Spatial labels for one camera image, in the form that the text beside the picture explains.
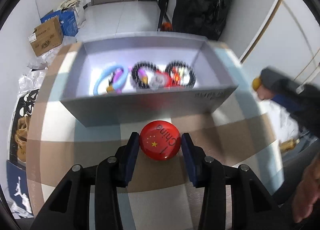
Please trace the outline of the person's right hand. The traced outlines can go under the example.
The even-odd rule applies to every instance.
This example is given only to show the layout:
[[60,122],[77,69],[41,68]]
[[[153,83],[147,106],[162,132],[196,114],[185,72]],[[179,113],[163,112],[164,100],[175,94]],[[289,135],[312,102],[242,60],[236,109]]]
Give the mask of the person's right hand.
[[310,216],[319,199],[319,154],[305,168],[292,201],[292,216],[295,223]]

